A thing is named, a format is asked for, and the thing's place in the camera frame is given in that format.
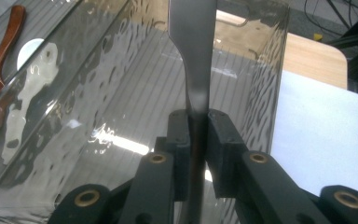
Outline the brown wooden spoon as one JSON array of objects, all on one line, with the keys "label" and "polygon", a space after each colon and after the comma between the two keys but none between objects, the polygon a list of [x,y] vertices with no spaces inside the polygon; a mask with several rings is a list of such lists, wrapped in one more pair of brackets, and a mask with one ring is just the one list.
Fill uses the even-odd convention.
[{"label": "brown wooden spoon", "polygon": [[2,79],[3,65],[9,51],[14,47],[21,34],[25,19],[26,8],[24,6],[15,5],[11,8],[7,29],[0,43],[0,92],[5,87],[5,82]]}]

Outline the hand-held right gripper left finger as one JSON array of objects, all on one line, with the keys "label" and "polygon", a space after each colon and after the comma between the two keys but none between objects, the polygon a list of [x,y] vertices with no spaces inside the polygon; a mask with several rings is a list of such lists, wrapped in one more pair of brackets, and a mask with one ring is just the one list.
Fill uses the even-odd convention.
[{"label": "hand-held right gripper left finger", "polygon": [[190,134],[187,113],[173,111],[165,137],[139,163],[118,224],[173,224],[174,203],[187,199]]}]

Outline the clear plastic bin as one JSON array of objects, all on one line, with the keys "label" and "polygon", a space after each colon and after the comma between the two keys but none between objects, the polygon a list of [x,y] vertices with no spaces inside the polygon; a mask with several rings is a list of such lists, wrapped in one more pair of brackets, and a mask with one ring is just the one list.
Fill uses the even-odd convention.
[{"label": "clear plastic bin", "polygon": [[[13,96],[17,89],[13,88],[9,82],[24,71],[24,68],[17,68],[17,59],[21,48],[32,39],[42,38],[44,40],[39,49],[26,62],[29,63],[48,42],[56,44],[58,48],[56,64],[59,68],[59,74],[61,70],[59,61],[61,60],[62,51],[57,36],[71,27],[67,23],[67,16],[76,9],[78,4],[77,0],[17,0],[0,16],[1,43],[7,29],[11,8],[15,5],[21,5],[26,8],[26,19],[21,34],[14,47],[9,51],[2,69],[2,79],[5,82],[5,87],[0,92],[0,129],[6,125],[9,107],[12,104],[20,104]],[[30,109],[37,109],[37,102],[49,96],[46,92],[47,87],[44,87],[32,100]]]},{"label": "clear plastic bin", "polygon": [[[84,184],[115,188],[186,105],[185,68],[167,29],[169,0],[77,0],[57,36],[60,73],[30,109],[18,151],[1,154],[0,224],[44,224],[60,200]],[[287,0],[218,0],[217,12],[262,14]],[[243,57],[215,45],[210,106],[225,112],[251,150],[269,152],[279,86],[238,77]]]}]

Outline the steel table knife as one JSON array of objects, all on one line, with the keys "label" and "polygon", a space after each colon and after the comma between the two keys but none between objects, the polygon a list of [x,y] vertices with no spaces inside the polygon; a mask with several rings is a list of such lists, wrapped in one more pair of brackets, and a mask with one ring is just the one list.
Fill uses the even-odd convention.
[{"label": "steel table knife", "polygon": [[190,133],[188,199],[180,224],[200,224],[216,0],[170,0],[169,37],[181,53],[186,73],[186,113]]}]

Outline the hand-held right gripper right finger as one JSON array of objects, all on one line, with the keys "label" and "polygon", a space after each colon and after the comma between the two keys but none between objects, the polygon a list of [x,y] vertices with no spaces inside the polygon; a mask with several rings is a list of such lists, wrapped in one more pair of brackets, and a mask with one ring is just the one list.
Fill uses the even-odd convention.
[{"label": "hand-held right gripper right finger", "polygon": [[206,161],[217,198],[233,198],[241,224],[330,224],[269,154],[244,144],[228,114],[208,113]]}]

